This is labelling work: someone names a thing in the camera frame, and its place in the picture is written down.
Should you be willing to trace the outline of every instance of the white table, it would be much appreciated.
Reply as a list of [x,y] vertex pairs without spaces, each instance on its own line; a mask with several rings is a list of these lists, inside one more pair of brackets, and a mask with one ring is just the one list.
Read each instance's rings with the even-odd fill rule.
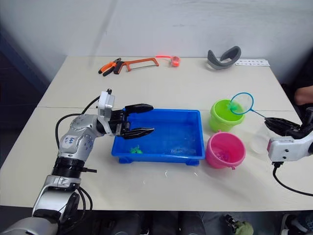
[[99,68],[114,59],[68,57],[38,107],[85,108],[101,91],[111,88],[117,109],[147,103],[155,108],[209,110],[219,99],[250,92],[255,98],[255,110],[293,111],[269,67],[232,66],[214,71],[208,68],[205,58],[182,58],[178,68],[169,67],[165,59],[157,59],[159,67],[131,72],[123,67],[119,75],[99,75]]

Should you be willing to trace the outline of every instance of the black shoe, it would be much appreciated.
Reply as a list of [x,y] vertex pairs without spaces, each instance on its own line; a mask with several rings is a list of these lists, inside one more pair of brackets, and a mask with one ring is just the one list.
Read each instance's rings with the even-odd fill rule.
[[297,216],[292,214],[285,214],[283,216],[280,235],[305,235],[305,232],[291,224],[291,222],[296,218]]

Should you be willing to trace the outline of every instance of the wire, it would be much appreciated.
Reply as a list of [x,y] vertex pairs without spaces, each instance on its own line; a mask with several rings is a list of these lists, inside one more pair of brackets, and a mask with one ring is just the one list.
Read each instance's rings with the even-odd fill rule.
[[283,186],[284,188],[286,188],[286,189],[288,189],[288,190],[290,190],[290,191],[293,191],[293,192],[296,192],[296,193],[300,193],[300,194],[303,194],[303,195],[306,195],[306,196],[313,197],[313,194],[312,194],[312,193],[301,192],[301,191],[295,190],[295,189],[293,189],[293,188],[290,188],[290,187],[284,185],[282,182],[280,182],[279,179],[278,179],[277,176],[276,176],[276,171],[277,171],[277,168],[278,168],[278,167],[277,167],[277,166],[274,167],[274,170],[273,170],[273,177],[274,177],[274,179],[275,179],[281,186]]
[[82,114],[84,114],[88,108],[93,105],[94,102],[96,102],[98,99],[100,99],[100,96],[98,96],[96,99],[94,99],[92,102],[89,103],[89,105],[86,106],[86,108],[82,111]]
[[79,219],[79,220],[82,220],[84,218],[84,216],[85,216],[85,213],[86,213],[86,200],[85,200],[85,197],[84,197],[84,195],[82,193],[82,188],[79,187],[77,191],[78,191],[78,193],[81,196],[82,201],[83,201],[83,214],[82,214],[82,216]]
[[76,220],[75,222],[73,222],[68,228],[66,229],[62,229],[62,234],[67,234],[68,232],[72,231],[73,229],[76,228],[77,225],[79,225],[81,222],[83,222],[85,220],[85,213],[86,213],[86,200],[85,200],[85,196],[83,195],[83,192],[82,192],[82,188],[79,187],[77,189],[80,197],[82,198],[82,201],[83,201],[83,213],[82,215],[80,216],[80,218],[78,220]]
[[89,199],[89,203],[90,203],[90,208],[89,208],[89,211],[92,211],[92,206],[93,206],[93,203],[92,203],[92,199],[90,197],[90,195],[87,193],[86,190],[84,190],[82,187],[79,187],[80,190],[87,196],[87,198]]
[[59,125],[61,123],[61,121],[63,121],[64,119],[66,119],[67,117],[71,117],[71,116],[79,116],[80,114],[69,114],[69,115],[65,115],[64,117],[60,118],[57,122],[57,124],[55,125],[55,140],[57,142],[57,146],[58,149],[60,148],[60,142],[59,142]]

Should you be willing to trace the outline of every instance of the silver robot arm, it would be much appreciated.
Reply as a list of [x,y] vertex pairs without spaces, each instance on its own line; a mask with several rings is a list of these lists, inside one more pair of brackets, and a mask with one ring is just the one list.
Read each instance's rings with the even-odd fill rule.
[[153,128],[130,129],[127,117],[130,113],[152,110],[146,104],[126,106],[112,111],[114,96],[111,90],[102,92],[98,103],[98,115],[82,114],[70,124],[68,132],[60,139],[57,159],[35,202],[32,217],[13,224],[2,235],[54,235],[61,227],[71,228],[77,212],[80,196],[81,172],[96,172],[84,167],[94,140],[105,134],[138,138],[151,133]]

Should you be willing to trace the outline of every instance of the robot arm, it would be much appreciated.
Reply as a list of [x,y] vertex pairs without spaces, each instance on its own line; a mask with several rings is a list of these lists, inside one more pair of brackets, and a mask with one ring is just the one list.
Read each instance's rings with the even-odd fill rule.
[[268,156],[272,162],[298,161],[313,154],[312,119],[313,108],[306,110],[302,125],[282,118],[265,118],[265,125],[281,136],[269,140]]
[[98,115],[82,114],[70,124],[68,132],[61,137],[60,147],[52,174],[48,175],[36,200],[32,217],[13,224],[2,234],[5,235],[54,235],[61,226],[76,223],[80,196],[81,172],[96,172],[84,167],[94,140],[105,134],[125,139],[138,138],[151,133],[153,128],[131,130],[127,118],[130,113],[142,113],[153,109],[147,104],[126,106],[123,110],[112,111],[114,96],[111,90],[102,92]]

